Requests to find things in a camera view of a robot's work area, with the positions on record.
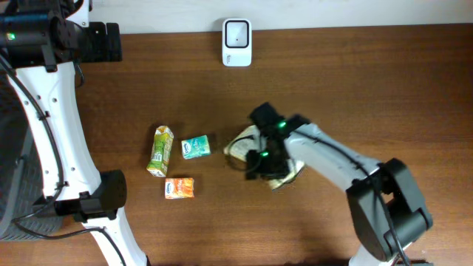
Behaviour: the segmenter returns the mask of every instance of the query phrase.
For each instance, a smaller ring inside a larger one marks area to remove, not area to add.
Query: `small teal carton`
[[[183,147],[183,157],[186,160],[210,155],[207,135],[183,140],[181,144]]]

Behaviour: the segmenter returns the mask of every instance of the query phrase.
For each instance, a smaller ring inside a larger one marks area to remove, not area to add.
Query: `orange juice box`
[[[166,178],[166,199],[194,197],[194,178]]]

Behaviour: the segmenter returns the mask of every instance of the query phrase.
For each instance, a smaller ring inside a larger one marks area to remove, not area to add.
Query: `wooden table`
[[[402,159],[435,225],[409,250],[437,265],[473,262],[473,25],[253,33],[253,63],[227,68],[220,33],[123,36],[123,62],[83,65],[77,101],[98,169],[120,168],[126,212],[153,265],[282,265],[350,258],[359,242],[343,192],[306,169],[280,191],[244,181],[222,147],[269,101],[380,160]],[[194,199],[164,199],[145,170],[154,130],[176,136],[170,177]],[[209,134],[213,154],[180,141]],[[62,233],[81,226],[65,222]],[[91,236],[1,243],[0,265],[105,265]]]

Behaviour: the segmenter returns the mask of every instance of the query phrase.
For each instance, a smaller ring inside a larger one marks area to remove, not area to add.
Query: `white device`
[[[222,61],[227,67],[251,64],[251,22],[245,18],[228,18],[222,26]]]

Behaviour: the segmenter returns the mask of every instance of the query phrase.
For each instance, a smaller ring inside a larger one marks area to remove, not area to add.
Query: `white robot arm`
[[[362,156],[300,115],[285,119],[269,103],[256,108],[250,119],[264,141],[259,146],[265,148],[247,153],[247,179],[283,179],[291,160],[304,162],[347,193],[362,243],[349,266],[391,265],[398,253],[410,263],[404,248],[432,227],[432,216],[401,161],[381,163]],[[393,194],[393,200],[386,204],[381,193]]]
[[[0,16],[1,64],[33,133],[44,198],[33,214],[12,222],[71,214],[94,236],[109,265],[149,265],[126,220],[123,173],[96,169],[75,101],[76,62],[121,61],[118,26],[89,22],[89,0],[31,2],[11,1]]]

